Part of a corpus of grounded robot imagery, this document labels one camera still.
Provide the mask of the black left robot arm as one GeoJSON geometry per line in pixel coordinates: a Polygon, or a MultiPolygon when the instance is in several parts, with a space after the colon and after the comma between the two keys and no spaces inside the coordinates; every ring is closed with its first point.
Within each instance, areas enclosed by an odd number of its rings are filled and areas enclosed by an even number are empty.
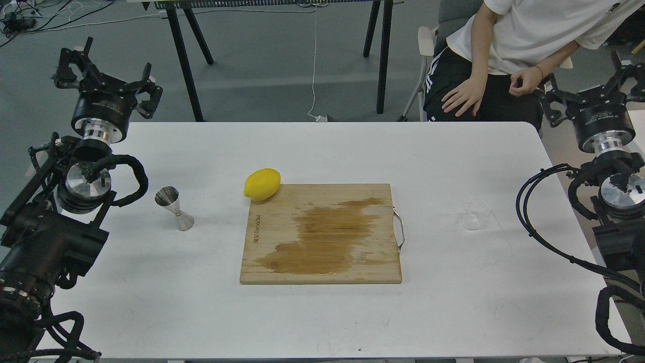
{"type": "Polygon", "coordinates": [[[53,80],[76,89],[71,126],[76,136],[51,134],[30,148],[35,174],[2,216],[2,361],[28,362],[56,356],[98,361],[101,354],[80,340],[79,312],[53,314],[56,287],[71,289],[95,263],[108,239],[101,229],[111,207],[133,204],[147,193],[148,178],[138,159],[113,154],[133,111],[151,118],[163,89],[146,64],[140,80],[109,76],[89,58],[93,39],[81,49],[63,48],[53,80]]]}

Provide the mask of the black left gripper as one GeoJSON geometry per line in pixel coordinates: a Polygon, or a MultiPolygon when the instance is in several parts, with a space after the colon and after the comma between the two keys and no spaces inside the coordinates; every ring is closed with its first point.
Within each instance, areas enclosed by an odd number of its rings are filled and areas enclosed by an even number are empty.
{"type": "Polygon", "coordinates": [[[104,76],[106,85],[101,88],[101,72],[89,58],[93,42],[93,37],[88,37],[81,50],[62,48],[51,78],[58,89],[79,91],[71,121],[72,129],[77,134],[88,136],[89,126],[100,126],[99,130],[109,135],[106,143],[119,143],[127,136],[133,110],[145,119],[154,117],[163,88],[152,80],[150,63],[144,66],[140,80],[126,83],[112,76],[104,76]],[[143,93],[149,97],[139,101],[138,95],[143,93]]]}

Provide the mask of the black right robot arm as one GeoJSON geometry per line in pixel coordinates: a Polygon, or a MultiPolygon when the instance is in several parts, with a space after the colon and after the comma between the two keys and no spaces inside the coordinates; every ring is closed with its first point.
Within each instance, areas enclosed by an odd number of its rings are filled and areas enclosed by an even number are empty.
{"type": "Polygon", "coordinates": [[[520,188],[514,208],[530,237],[548,250],[593,273],[615,281],[598,294],[595,329],[611,347],[622,353],[643,356],[643,346],[622,342],[611,334],[610,302],[617,297],[643,312],[643,155],[629,152],[627,145],[636,130],[627,112],[630,102],[643,102],[643,64],[621,60],[611,53],[615,73],[604,85],[578,93],[557,86],[554,75],[542,85],[542,112],[552,128],[570,121],[578,149],[594,155],[580,167],[561,163],[541,169],[520,188]],[[534,228],[528,212],[529,198],[544,179],[566,172],[570,179],[567,199],[572,209],[587,220],[598,221],[594,236],[604,265],[599,266],[558,250],[534,228]]]}

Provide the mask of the person left hand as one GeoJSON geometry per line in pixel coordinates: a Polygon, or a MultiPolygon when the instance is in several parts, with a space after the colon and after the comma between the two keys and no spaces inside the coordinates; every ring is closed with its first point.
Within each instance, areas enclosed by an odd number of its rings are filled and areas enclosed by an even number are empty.
{"type": "Polygon", "coordinates": [[[538,66],[522,69],[510,76],[509,93],[516,97],[531,94],[543,78],[544,73],[538,66]]]}

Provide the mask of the person right hand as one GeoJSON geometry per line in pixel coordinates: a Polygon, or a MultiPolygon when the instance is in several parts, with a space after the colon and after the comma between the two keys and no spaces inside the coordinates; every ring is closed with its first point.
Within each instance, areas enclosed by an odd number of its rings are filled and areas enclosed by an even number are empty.
{"type": "Polygon", "coordinates": [[[456,117],[465,115],[467,111],[476,116],[481,107],[486,83],[486,75],[470,76],[444,95],[441,99],[441,110],[444,113],[454,112],[456,117]]]}

